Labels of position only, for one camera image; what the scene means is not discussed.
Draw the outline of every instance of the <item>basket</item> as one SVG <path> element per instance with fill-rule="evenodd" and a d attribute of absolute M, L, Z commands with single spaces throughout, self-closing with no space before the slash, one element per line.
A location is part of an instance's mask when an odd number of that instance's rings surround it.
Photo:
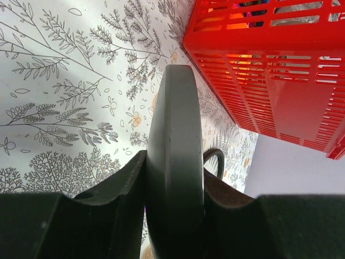
<path fill-rule="evenodd" d="M 184 38 L 187 52 L 241 128 L 341 158 L 345 2 L 243 3 L 197 0 Z M 317 8 L 279 12 L 306 3 Z"/>

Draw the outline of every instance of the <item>gray wall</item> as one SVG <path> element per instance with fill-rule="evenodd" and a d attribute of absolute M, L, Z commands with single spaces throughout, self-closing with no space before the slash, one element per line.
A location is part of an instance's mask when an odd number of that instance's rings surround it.
<path fill-rule="evenodd" d="M 245 194 L 345 194 L 345 157 L 260 135 Z"/>

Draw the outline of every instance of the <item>gray curved object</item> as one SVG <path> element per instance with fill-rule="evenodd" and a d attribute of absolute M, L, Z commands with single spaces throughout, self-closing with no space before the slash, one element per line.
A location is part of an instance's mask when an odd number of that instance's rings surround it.
<path fill-rule="evenodd" d="M 202 132 L 191 67 L 168 65 L 161 81 L 147 153 L 147 221 L 156 258 L 202 250 Z"/>

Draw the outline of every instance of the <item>floral pattern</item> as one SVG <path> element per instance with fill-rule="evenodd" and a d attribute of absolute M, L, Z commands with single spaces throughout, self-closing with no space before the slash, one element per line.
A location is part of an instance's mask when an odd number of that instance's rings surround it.
<path fill-rule="evenodd" d="M 0 193 L 73 197 L 147 148 L 165 66 L 193 67 L 181 48 L 193 5 L 0 0 Z M 233 123 L 193 69 L 204 150 L 224 152 L 224 181 L 243 191 L 257 135 Z"/>

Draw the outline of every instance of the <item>black cable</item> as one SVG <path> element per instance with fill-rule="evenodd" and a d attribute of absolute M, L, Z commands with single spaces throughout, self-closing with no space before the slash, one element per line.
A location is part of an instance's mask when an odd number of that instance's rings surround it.
<path fill-rule="evenodd" d="M 211 148 L 204 152 L 204 164 L 214 155 L 218 158 L 218 171 L 217 171 L 217 177 L 219 179 L 223 179 L 224 175 L 224 154 L 223 151 L 221 151 L 218 148 Z"/>

